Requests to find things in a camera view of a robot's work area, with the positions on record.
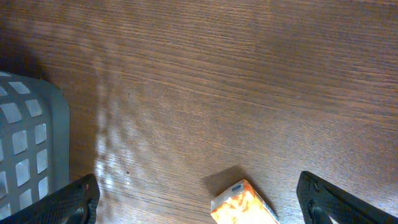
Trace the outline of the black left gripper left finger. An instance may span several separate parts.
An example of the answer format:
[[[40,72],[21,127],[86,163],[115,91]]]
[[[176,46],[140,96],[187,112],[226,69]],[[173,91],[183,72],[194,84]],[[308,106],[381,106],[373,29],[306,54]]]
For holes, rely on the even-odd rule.
[[[95,224],[100,190],[94,174],[87,174],[38,202],[1,220],[2,224]]]

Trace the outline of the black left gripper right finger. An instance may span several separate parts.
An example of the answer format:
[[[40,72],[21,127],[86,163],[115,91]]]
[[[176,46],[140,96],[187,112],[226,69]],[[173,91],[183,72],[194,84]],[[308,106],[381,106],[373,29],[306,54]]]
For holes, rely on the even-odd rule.
[[[397,223],[394,217],[319,176],[303,171],[296,189],[306,224]]]

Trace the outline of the orange tissue pack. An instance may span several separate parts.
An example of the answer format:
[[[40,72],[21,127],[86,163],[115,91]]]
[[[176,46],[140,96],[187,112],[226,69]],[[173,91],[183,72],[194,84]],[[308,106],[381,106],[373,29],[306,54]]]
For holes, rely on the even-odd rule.
[[[279,224],[274,211],[245,179],[230,186],[211,201],[217,224]]]

